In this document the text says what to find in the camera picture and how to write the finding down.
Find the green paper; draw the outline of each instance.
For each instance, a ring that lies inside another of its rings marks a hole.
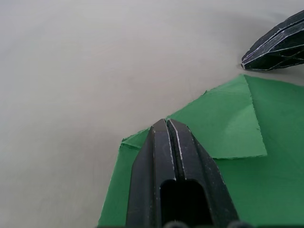
[[[303,98],[302,87],[240,76],[170,116],[186,123],[216,158],[266,155],[261,129],[268,156],[217,160],[244,221],[304,224]],[[131,167],[146,135],[143,131],[123,140],[99,225],[124,225]]]
[[[268,155],[217,164],[242,220],[304,225],[304,88],[245,78]]]

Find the black plastic part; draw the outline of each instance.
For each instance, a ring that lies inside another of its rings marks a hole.
[[[304,63],[304,10],[261,37],[242,57],[245,70],[273,70]]]
[[[213,159],[175,120],[155,123],[137,155],[130,183],[127,227],[227,227],[238,220]]]

